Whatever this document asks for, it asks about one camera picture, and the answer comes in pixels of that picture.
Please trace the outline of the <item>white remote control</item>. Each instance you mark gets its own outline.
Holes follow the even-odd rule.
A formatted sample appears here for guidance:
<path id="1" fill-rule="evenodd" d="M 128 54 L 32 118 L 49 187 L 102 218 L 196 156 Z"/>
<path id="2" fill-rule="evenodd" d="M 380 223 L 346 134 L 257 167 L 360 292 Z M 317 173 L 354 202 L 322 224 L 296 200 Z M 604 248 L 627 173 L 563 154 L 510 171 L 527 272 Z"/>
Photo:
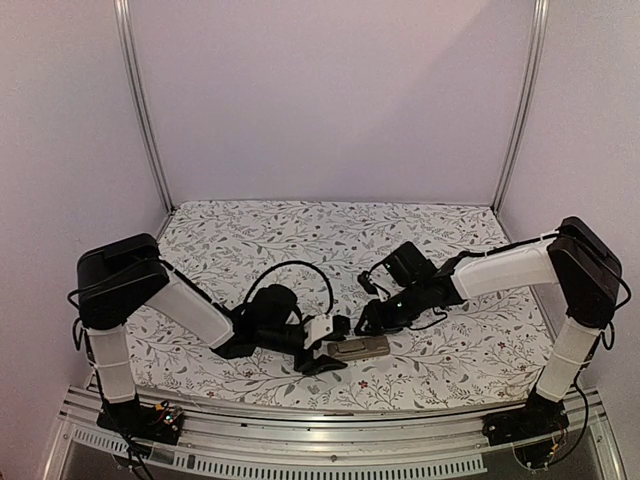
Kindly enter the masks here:
<path id="1" fill-rule="evenodd" d="M 327 354 L 341 361 L 355 361 L 386 356 L 390 353 L 386 337 L 359 337 L 327 345 Z"/>

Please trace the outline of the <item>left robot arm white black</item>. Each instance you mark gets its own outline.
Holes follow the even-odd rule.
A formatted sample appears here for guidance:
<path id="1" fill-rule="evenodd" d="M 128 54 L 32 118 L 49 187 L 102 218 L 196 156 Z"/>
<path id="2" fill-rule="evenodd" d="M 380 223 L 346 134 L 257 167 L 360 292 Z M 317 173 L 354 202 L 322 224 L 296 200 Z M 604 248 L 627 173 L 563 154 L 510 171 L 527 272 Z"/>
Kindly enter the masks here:
<path id="1" fill-rule="evenodd" d="M 177 324 L 223 359 L 266 349 L 290 356 L 303 376 L 339 371 L 343 361 L 319 353 L 339 321 L 331 306 L 304 316 L 296 294 L 281 284 L 253 285 L 228 308 L 212 298 L 160 252 L 149 234 L 137 234 L 82 254 L 77 286 L 67 299 L 84 330 L 106 414 L 128 434 L 148 426 L 134 381 L 126 326 L 149 310 Z"/>

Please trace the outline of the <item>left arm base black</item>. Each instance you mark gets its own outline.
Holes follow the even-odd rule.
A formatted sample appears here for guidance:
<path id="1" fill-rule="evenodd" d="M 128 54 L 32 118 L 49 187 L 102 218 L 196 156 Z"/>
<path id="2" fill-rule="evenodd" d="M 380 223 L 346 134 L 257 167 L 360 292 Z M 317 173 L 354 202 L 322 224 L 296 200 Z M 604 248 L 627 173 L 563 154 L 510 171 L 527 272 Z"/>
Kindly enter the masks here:
<path id="1" fill-rule="evenodd" d="M 97 419 L 100 428 L 133 439 L 177 445 L 184 424 L 184 411 L 167 400 L 153 406 L 143 405 L 138 396 L 122 403 L 102 402 Z"/>

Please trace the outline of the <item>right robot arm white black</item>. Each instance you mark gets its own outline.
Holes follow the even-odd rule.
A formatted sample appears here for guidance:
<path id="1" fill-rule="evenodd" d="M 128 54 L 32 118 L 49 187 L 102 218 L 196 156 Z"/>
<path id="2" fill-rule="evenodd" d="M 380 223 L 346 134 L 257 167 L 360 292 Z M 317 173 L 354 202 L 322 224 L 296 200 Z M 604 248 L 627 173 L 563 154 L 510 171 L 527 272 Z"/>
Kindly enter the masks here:
<path id="1" fill-rule="evenodd" d="M 503 290 L 542 284 L 560 287 L 565 320 L 552 353 L 517 415 L 517 427 L 537 436 L 552 424 L 555 406 L 594 351 L 616 312 L 632 293 L 622 265 L 609 247 L 580 218 L 534 239 L 485 252 L 461 251 L 436 266 L 407 241 L 380 261 L 401 290 L 367 303 L 355 326 L 358 336 L 395 333 L 427 310 L 457 306 Z"/>

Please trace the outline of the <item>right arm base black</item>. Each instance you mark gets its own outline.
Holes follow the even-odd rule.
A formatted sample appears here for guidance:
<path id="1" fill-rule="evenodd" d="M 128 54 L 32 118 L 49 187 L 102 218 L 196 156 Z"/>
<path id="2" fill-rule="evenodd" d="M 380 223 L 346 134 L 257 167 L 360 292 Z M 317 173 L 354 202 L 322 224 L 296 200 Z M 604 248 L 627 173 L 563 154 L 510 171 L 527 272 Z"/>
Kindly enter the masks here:
<path id="1" fill-rule="evenodd" d="M 568 426 L 564 402 L 548 400 L 536 390 L 529 394 L 523 406 L 482 418 L 482 434 L 491 446 L 549 435 Z"/>

